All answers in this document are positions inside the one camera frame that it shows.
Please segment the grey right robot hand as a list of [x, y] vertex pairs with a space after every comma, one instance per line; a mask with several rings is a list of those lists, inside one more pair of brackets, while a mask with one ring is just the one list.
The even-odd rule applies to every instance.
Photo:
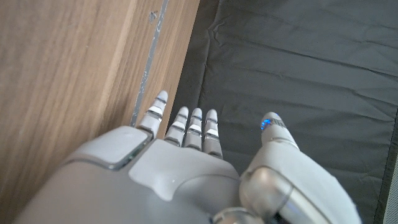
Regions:
[[80, 146], [16, 223], [360, 223], [350, 196], [305, 155], [276, 113], [242, 173], [223, 159], [215, 110], [182, 107], [157, 132], [168, 94], [141, 122]]

